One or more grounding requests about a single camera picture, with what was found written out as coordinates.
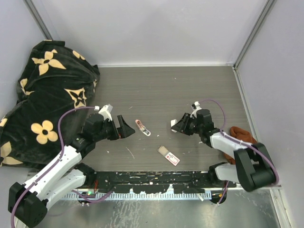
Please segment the red white staple box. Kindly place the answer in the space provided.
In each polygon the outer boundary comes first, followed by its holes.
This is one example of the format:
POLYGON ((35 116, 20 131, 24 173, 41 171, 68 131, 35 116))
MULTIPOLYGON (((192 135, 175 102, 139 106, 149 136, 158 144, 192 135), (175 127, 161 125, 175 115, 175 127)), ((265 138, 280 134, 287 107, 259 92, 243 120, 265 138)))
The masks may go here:
POLYGON ((170 152, 165 146, 160 146, 157 151, 174 166, 177 166, 177 164, 180 162, 180 159, 170 152))

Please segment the white staple remover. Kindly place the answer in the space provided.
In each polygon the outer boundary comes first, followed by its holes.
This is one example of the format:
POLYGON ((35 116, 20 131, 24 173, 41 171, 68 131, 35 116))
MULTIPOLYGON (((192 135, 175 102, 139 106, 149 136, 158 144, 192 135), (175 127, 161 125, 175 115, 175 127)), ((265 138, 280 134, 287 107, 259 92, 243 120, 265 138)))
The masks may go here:
POLYGON ((173 128, 176 124, 177 124, 177 119, 173 119, 173 120, 171 120, 171 130, 173 131, 173 132, 176 132, 176 130, 173 128))

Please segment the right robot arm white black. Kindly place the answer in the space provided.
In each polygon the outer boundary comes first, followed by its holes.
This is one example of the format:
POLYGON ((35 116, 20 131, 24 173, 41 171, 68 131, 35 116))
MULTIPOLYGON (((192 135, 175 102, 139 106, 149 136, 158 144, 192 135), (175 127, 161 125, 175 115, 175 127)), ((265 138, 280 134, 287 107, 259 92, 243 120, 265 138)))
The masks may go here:
POLYGON ((191 114, 185 113, 180 120, 171 120, 171 130, 188 136, 197 134, 204 144, 234 159, 235 164, 222 162, 210 166, 208 180, 213 187, 230 181, 252 192, 276 185, 279 181, 278 172, 265 145, 238 140, 216 128, 208 109, 197 109, 191 114))

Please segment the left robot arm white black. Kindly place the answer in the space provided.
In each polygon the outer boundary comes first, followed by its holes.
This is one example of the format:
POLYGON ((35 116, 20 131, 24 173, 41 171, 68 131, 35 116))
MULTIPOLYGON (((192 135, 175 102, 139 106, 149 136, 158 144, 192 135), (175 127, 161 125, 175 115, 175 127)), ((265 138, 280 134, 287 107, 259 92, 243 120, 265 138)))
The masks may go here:
POLYGON ((8 211, 11 227, 15 227, 17 219, 26 227, 34 228, 67 193, 81 186, 90 188, 94 185, 95 171, 81 161, 97 142, 124 139, 135 133, 121 115, 117 118, 119 127, 115 126, 108 111, 91 114, 81 133, 70 144, 63 145, 59 154, 36 176, 23 184, 15 182, 10 187, 8 211))

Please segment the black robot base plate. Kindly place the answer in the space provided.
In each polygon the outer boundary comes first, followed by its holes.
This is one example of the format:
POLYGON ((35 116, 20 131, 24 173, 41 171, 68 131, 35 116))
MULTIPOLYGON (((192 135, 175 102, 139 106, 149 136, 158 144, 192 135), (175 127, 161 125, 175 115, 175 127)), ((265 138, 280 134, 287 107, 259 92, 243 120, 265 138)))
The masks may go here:
POLYGON ((99 193, 114 191, 139 194, 165 193, 173 187, 173 193, 204 193, 205 189, 223 189, 226 182, 211 180, 203 171, 98 171, 80 186, 96 188, 99 193))

